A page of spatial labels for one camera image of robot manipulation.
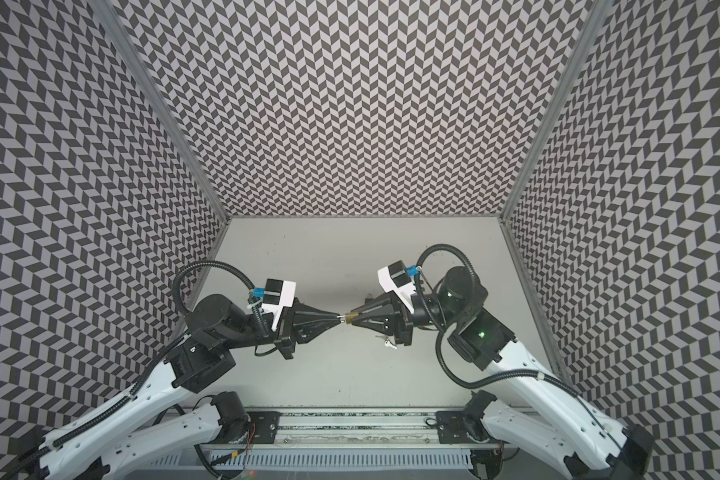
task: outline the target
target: black and white geometric pattern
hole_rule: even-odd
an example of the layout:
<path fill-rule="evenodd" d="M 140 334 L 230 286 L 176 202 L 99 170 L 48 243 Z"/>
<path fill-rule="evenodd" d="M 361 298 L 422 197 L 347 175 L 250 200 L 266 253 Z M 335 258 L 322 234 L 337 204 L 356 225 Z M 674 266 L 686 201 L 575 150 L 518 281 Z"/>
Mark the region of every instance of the black and white geometric pattern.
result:
<path fill-rule="evenodd" d="M 720 478 L 720 0 L 621 0 L 511 224 L 577 386 Z"/>
<path fill-rule="evenodd" d="M 0 0 L 0 470 L 134 379 L 219 229 L 87 4 Z"/>
<path fill-rule="evenodd" d="M 497 213 L 591 0 L 114 0 L 234 215 Z"/>

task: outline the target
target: chevron patterned wallpaper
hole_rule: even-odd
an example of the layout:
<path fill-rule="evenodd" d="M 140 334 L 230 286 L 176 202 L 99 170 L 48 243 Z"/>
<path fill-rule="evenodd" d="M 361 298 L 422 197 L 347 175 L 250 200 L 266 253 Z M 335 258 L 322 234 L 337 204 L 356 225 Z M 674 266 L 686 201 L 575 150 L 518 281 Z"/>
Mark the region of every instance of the chevron patterned wallpaper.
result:
<path fill-rule="evenodd" d="M 114 0 L 234 215 L 489 214 L 591 0 Z"/>
<path fill-rule="evenodd" d="M 511 219 L 578 387 L 720 478 L 720 0 L 620 0 Z"/>
<path fill-rule="evenodd" d="M 0 1 L 0 469 L 134 379 L 219 229 L 87 5 Z"/>

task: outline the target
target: patterned wall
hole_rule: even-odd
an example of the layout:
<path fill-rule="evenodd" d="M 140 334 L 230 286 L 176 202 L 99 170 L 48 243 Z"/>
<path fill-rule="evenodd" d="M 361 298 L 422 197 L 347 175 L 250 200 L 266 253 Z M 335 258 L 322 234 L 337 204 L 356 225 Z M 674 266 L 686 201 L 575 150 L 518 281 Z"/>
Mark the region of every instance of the patterned wall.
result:
<path fill-rule="evenodd" d="M 235 215 L 497 213 L 591 0 L 114 0 Z"/>
<path fill-rule="evenodd" d="M 720 0 L 616 3 L 511 225 L 651 477 L 720 478 Z"/>
<path fill-rule="evenodd" d="M 0 469 L 134 379 L 219 229 L 86 4 L 0 1 Z"/>

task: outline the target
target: white table surface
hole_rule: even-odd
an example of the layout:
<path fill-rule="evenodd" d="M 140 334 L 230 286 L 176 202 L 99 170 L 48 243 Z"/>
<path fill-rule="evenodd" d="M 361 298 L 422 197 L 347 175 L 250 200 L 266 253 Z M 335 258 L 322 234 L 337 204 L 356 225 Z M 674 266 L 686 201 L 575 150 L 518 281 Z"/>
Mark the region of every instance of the white table surface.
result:
<path fill-rule="evenodd" d="M 397 260 L 413 265 L 427 246 L 438 243 L 452 244 L 469 257 L 488 289 L 488 311 L 548 366 L 493 217 L 233 219 L 216 259 L 233 264 L 257 286 L 267 278 L 293 280 L 301 302 L 344 313 L 363 304 L 367 294 L 382 293 L 379 268 Z M 424 263 L 424 273 L 434 284 L 457 264 L 451 254 L 438 253 Z M 212 293 L 223 293 L 239 306 L 247 303 L 242 283 L 222 270 L 210 272 L 200 298 Z M 297 345 L 288 361 L 279 353 L 254 357 L 253 348 L 233 350 L 237 366 L 204 393 L 234 390 L 254 407 L 446 407 L 470 399 L 470 391 L 440 369 L 435 332 L 415 330 L 413 345 L 397 350 L 376 335 L 336 326 Z M 485 376 L 448 342 L 443 345 L 446 362 L 462 379 Z M 485 389 L 511 405 L 528 405 L 501 382 Z"/>

